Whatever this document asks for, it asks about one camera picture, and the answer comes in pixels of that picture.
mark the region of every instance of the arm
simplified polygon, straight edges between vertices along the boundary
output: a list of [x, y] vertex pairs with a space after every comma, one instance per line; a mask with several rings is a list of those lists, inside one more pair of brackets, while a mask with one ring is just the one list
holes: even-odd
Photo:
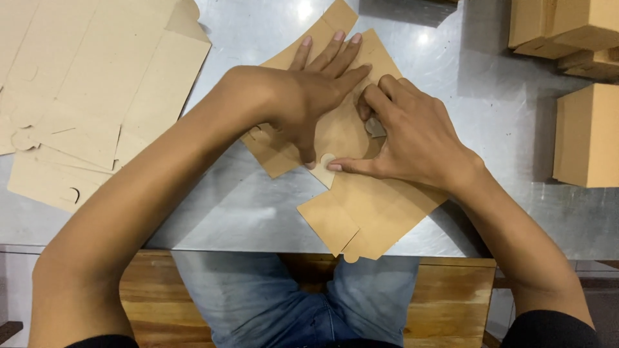
[[443, 103], [406, 79], [384, 76], [358, 104], [377, 117], [387, 139], [375, 159], [337, 159], [329, 169], [397, 178], [442, 189], [457, 199], [505, 276], [518, 314], [555, 310], [593, 327], [582, 287], [565, 255], [503, 190], [477, 154], [458, 139]]
[[334, 37], [307, 67], [309, 37], [289, 71], [233, 68], [108, 180], [37, 261], [30, 346], [64, 347], [104, 334], [132, 336], [118, 291], [125, 268], [201, 175], [249, 128], [273, 124], [311, 166], [318, 118], [370, 72], [362, 66], [344, 74], [357, 56], [361, 35], [340, 52], [343, 38]]

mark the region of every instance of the hand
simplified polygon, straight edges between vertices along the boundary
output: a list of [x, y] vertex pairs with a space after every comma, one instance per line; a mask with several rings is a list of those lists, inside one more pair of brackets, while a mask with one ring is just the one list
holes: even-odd
[[262, 114], [254, 125], [269, 123], [279, 136], [297, 147], [301, 161], [309, 169], [316, 166], [316, 123], [322, 115], [337, 108], [371, 71], [371, 65], [364, 65], [346, 72], [357, 57], [363, 38], [356, 33], [340, 50], [345, 36], [343, 31], [335, 33], [324, 51], [307, 66], [311, 37], [303, 40], [287, 71], [255, 66], [234, 68], [242, 81], [233, 85], [247, 84], [247, 76], [252, 75], [255, 77], [252, 81], [270, 91], [267, 98], [270, 102], [260, 107]]
[[383, 76], [359, 98], [362, 121], [377, 117], [387, 138], [374, 159], [336, 159], [327, 168], [395, 178], [434, 186], [454, 194], [474, 179], [483, 161], [456, 134], [445, 105], [407, 79]]

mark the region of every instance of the table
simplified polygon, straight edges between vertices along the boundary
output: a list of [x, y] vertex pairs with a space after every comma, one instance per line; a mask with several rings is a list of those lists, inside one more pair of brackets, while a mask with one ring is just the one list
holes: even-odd
[[[284, 49], [331, 0], [197, 3], [213, 47], [187, 110], [227, 69], [260, 64]], [[360, 14], [354, 31], [375, 28], [403, 75], [445, 102], [463, 143], [569, 259], [619, 259], [619, 189], [551, 179], [556, 98], [590, 82], [558, 75], [551, 61], [507, 50], [509, 1], [461, 0], [457, 7], [423, 0], [348, 3]], [[0, 243], [45, 246], [69, 214], [8, 192], [11, 164], [11, 155], [0, 157]], [[271, 180], [237, 142], [147, 246], [328, 253], [296, 211], [324, 190], [304, 168]], [[487, 250], [448, 201], [387, 254], [475, 257]]]

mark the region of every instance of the jeans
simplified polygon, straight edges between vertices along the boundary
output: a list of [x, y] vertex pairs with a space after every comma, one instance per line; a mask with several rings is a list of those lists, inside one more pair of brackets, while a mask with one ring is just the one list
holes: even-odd
[[341, 260], [327, 294], [309, 294], [273, 253], [172, 256], [219, 348], [310, 348], [355, 338], [404, 345], [419, 258]]

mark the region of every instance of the person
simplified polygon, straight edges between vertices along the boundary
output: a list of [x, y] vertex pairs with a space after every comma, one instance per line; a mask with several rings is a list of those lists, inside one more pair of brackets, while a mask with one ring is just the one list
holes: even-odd
[[[119, 299], [123, 271], [215, 160], [270, 123], [316, 165], [314, 131], [371, 71], [348, 70], [361, 45], [338, 32], [306, 64], [311, 37], [287, 71], [230, 69], [185, 117], [123, 167], [71, 217], [33, 272], [30, 347], [137, 347]], [[329, 169], [433, 186], [466, 211], [511, 281], [517, 318], [503, 347], [600, 347], [578, 277], [552, 239], [458, 139], [443, 103], [407, 79], [383, 76], [358, 99], [387, 137], [374, 159]], [[418, 258], [341, 261], [328, 293], [298, 290], [276, 254], [174, 252], [218, 347], [395, 347]]]

